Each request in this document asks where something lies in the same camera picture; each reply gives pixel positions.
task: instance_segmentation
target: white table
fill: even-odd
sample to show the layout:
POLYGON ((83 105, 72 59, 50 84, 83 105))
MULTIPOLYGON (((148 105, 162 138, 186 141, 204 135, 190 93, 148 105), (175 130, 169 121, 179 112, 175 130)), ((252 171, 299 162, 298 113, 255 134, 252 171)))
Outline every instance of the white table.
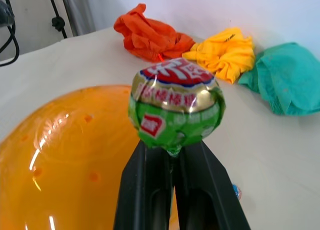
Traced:
MULTIPOLYGON (((0 68, 0 140, 25 117, 65 93, 130 84, 144 62, 112 28, 63 40, 0 68)), ((253 230, 320 226, 320 114, 276 116, 249 90, 220 81, 227 109, 205 142, 242 189, 253 230)))

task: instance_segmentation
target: lollipop wrapper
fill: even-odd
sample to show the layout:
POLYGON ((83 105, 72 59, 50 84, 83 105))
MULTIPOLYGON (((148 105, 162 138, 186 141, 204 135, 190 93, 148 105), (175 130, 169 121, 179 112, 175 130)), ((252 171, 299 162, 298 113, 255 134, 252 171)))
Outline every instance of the lollipop wrapper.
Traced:
POLYGON ((208 136, 220 124, 225 108, 212 73, 176 58, 135 75, 128 115, 148 147, 175 155, 208 136))

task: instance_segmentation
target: small blue object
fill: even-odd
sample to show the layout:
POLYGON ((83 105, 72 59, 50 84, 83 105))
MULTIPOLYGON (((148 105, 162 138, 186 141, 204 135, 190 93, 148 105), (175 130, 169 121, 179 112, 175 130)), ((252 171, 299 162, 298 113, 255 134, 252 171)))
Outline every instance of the small blue object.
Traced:
POLYGON ((303 116, 320 111, 320 62, 296 43, 258 54, 253 70, 238 83, 261 94, 275 114, 303 116))
POLYGON ((232 184, 232 186, 233 186, 233 190, 235 192, 236 197, 240 200, 242 195, 240 188, 235 184, 232 184))

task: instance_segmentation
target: orange ball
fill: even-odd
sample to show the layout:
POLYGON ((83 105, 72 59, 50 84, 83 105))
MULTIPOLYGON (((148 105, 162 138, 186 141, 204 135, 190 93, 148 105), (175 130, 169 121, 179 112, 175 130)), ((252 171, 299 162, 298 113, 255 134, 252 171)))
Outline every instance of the orange ball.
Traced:
MULTIPOLYGON (((121 174, 139 141, 128 118, 129 94, 122 85, 69 93, 4 140, 1 230, 113 228, 121 174)), ((173 215, 176 226, 176 208, 173 215)))

